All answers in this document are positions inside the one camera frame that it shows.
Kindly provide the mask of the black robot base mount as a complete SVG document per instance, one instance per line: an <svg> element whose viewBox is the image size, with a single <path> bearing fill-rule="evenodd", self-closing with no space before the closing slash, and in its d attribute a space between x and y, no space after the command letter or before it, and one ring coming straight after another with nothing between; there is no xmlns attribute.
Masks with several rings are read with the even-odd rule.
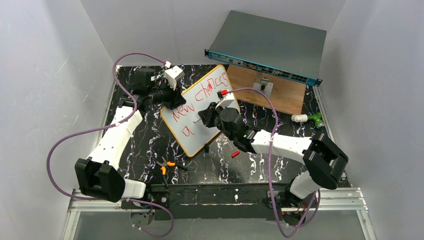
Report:
<svg viewBox="0 0 424 240"><path fill-rule="evenodd" d="M152 184L145 199L167 208L178 219L274 220L267 183Z"/></svg>

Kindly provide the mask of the yellow-framed whiteboard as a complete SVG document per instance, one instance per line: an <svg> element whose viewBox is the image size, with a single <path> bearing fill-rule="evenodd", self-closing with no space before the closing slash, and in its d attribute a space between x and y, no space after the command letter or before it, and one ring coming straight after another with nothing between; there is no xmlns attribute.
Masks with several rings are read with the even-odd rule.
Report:
<svg viewBox="0 0 424 240"><path fill-rule="evenodd" d="M209 128L202 122L193 121L200 119L199 111L205 110L212 102L220 101L217 92L222 89L230 91L233 88L225 67L217 65L182 92L186 104L173 110L164 107L160 111L162 120L188 157L195 156L220 133L216 127Z"/></svg>

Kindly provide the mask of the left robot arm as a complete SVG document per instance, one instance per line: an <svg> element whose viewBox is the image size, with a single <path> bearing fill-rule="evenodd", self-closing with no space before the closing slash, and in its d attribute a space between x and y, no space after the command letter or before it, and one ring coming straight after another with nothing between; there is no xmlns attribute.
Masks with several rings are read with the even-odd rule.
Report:
<svg viewBox="0 0 424 240"><path fill-rule="evenodd" d="M105 131L86 159L80 158L75 163L79 189L85 196L113 203L121 199L142 199L146 183L125 179L117 171L124 149L151 106L163 105L173 110L186 103L180 83L184 72L179 66L166 69L164 73L139 68L134 77L130 95L122 97L118 103L112 127Z"/></svg>

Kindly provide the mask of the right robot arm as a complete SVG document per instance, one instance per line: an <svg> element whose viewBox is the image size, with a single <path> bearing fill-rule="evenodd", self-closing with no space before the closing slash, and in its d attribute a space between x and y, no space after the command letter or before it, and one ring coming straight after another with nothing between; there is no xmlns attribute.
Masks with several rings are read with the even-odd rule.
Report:
<svg viewBox="0 0 424 240"><path fill-rule="evenodd" d="M291 180L277 198L279 206L295 206L321 188L338 188L349 158L328 135L307 138L272 134L247 125L237 109L216 102L198 115L205 127L216 127L242 152L268 153L305 165L306 171Z"/></svg>

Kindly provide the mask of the red marker cap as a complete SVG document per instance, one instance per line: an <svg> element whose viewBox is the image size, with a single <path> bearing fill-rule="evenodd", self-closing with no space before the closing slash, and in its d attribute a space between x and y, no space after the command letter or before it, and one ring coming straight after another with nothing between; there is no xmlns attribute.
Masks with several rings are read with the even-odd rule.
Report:
<svg viewBox="0 0 424 240"><path fill-rule="evenodd" d="M238 156L240 154L240 151L238 150L238 151L236 151L236 152L234 152L234 153L232 153L231 154L231 157L232 158L235 158L236 156Z"/></svg>

